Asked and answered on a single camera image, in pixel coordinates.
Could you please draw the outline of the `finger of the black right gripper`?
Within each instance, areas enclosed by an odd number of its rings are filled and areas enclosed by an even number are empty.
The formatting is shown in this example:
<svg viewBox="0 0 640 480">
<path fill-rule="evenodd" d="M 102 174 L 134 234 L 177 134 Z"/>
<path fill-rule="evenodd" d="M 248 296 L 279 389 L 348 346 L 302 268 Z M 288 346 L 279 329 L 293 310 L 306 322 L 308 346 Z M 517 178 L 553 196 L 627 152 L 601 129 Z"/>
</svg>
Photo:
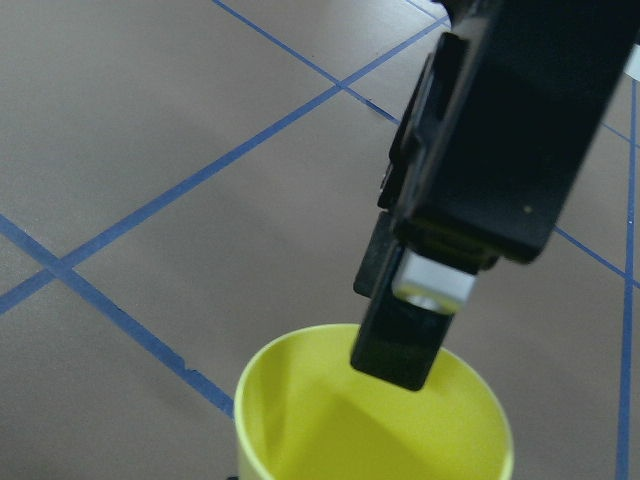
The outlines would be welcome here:
<svg viewBox="0 0 640 480">
<path fill-rule="evenodd" d="M 639 31 L 635 1 L 447 1 L 354 281 L 351 365 L 421 389 L 479 273 L 546 247 Z"/>
</svg>

